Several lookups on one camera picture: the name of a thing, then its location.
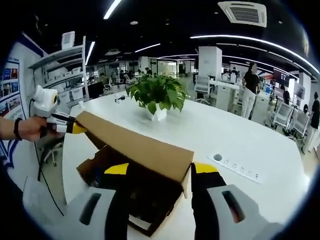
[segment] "white pants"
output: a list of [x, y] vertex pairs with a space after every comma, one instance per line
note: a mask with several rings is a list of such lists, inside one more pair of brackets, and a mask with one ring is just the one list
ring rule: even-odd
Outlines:
[[248, 119], [252, 110], [252, 107], [255, 104], [256, 95], [250, 91], [248, 88], [244, 89], [242, 97], [242, 113], [241, 116]]
[[307, 151], [311, 152], [313, 147], [316, 147], [315, 137], [317, 137], [318, 130], [313, 128], [312, 126], [308, 126], [307, 128], [307, 136], [305, 139], [305, 143], [303, 145], [302, 151], [306, 153]]

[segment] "black wristband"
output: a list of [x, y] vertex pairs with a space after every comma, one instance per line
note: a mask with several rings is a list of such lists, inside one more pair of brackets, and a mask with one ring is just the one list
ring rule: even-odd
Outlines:
[[22, 118], [17, 118], [14, 122], [14, 130], [13, 130], [13, 133], [16, 137], [16, 139], [18, 139], [19, 141], [21, 141], [21, 137], [20, 137], [20, 134], [19, 134], [19, 122], [22, 120]]

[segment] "green leaves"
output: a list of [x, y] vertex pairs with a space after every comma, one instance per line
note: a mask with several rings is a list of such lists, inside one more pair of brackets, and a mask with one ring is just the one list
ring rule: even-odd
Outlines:
[[185, 84], [170, 76], [159, 75], [150, 77], [144, 75], [135, 85], [126, 89], [128, 96], [139, 103], [139, 107], [147, 108], [153, 115], [159, 104], [161, 110], [184, 107], [188, 93], [185, 91]]
[[157, 106], [156, 106], [156, 102], [155, 101], [151, 101], [148, 104], [148, 110], [150, 111], [150, 113], [152, 115], [155, 115], [156, 111], [157, 111]]

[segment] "white flower pot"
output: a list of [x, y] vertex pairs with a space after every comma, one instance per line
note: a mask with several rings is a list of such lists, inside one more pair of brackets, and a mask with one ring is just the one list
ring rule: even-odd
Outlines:
[[145, 110], [147, 112], [148, 119], [150, 119], [151, 121], [160, 121], [162, 119], [165, 119], [168, 111], [166, 108], [161, 110], [159, 107], [159, 103], [156, 104], [156, 111], [154, 115], [152, 115], [152, 113], [147, 108]]

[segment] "human hand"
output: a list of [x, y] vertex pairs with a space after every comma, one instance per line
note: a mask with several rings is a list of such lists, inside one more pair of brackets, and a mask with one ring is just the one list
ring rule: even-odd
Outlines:
[[[19, 122], [19, 135], [22, 139], [34, 142], [40, 138], [42, 127], [47, 127], [47, 120], [45, 118], [39, 116], [29, 117], [27, 120]], [[48, 130], [48, 132], [56, 137], [59, 136], [54, 130]]]

